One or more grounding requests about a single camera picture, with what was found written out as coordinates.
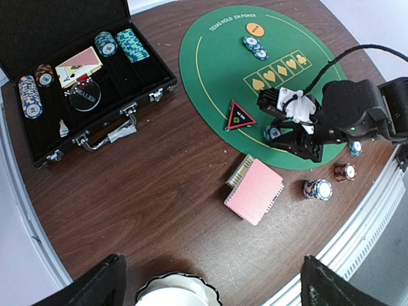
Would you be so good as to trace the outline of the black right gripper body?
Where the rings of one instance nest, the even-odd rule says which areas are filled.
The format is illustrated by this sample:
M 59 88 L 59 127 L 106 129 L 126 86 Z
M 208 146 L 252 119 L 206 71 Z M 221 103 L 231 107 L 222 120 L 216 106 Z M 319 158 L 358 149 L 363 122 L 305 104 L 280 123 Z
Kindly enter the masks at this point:
M 297 124 L 291 119 L 281 120 L 274 117 L 269 125 L 277 126 L 281 131 L 281 136 L 266 142 L 266 144 L 271 148 L 285 150 L 302 159 L 320 163 L 323 159 L 324 145 L 335 142 L 335 132 L 328 125 L 322 106 L 317 100 L 316 102 L 317 111 L 311 117 L 314 122 L 311 126 Z

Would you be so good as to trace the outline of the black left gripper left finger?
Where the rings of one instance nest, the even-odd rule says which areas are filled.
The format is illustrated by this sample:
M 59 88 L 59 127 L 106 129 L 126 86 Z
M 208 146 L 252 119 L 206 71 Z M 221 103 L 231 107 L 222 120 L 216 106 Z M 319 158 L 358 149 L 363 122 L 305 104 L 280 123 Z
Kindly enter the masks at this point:
M 126 259 L 111 254 L 64 289 L 36 305 L 123 305 Z

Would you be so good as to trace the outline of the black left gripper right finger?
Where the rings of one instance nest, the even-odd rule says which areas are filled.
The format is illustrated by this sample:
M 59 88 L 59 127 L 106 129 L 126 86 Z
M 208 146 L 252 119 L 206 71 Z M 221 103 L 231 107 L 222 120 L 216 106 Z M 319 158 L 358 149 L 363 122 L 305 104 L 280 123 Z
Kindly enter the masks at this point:
M 300 280 L 302 305 L 384 305 L 311 255 L 304 257 Z

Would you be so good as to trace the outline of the blue green 50 chip stack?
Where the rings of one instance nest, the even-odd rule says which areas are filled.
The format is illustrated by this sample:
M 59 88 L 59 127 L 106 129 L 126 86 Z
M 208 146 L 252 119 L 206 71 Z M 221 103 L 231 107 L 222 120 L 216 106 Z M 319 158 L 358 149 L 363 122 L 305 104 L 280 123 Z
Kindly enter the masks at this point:
M 348 151 L 352 157 L 359 157 L 363 153 L 363 147 L 361 142 L 354 141 L 348 143 Z

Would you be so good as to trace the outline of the blue beige 10 chip stack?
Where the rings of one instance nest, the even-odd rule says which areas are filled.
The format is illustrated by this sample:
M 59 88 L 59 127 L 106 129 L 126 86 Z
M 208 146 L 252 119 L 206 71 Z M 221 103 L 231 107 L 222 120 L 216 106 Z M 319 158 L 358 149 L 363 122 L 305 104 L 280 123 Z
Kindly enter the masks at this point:
M 303 185 L 303 195 L 307 199 L 328 201 L 331 199 L 332 192 L 332 184 L 326 179 L 309 180 Z

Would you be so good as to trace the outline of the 50 chips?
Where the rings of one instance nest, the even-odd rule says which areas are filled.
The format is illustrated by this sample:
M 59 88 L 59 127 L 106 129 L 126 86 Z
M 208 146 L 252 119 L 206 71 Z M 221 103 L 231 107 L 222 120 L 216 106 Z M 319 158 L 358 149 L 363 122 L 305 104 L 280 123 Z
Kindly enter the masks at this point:
M 265 61 L 269 58 L 268 52 L 264 49 L 261 42 L 252 36 L 244 36 L 243 44 L 247 50 L 251 51 L 255 58 Z

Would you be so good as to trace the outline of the orange big blind button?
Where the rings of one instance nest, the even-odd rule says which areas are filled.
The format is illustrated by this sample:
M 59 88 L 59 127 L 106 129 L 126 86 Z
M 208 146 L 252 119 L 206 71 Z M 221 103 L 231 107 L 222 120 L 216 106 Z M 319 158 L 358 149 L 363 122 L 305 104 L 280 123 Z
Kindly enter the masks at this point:
M 261 25 L 255 23 L 255 22 L 248 23 L 245 28 L 246 28 L 247 32 L 252 36 L 262 37 L 262 36 L 265 35 L 264 28 Z

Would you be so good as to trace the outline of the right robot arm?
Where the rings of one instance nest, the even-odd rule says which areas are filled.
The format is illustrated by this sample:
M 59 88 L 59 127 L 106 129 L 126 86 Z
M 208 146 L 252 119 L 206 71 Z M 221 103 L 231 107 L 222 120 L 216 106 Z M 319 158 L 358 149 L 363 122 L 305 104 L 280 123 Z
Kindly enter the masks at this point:
M 323 86 L 322 98 L 285 87 L 262 90 L 259 109 L 286 133 L 270 136 L 267 145 L 314 163 L 324 146 L 376 140 L 407 144 L 407 78 L 381 85 L 371 80 L 338 80 Z

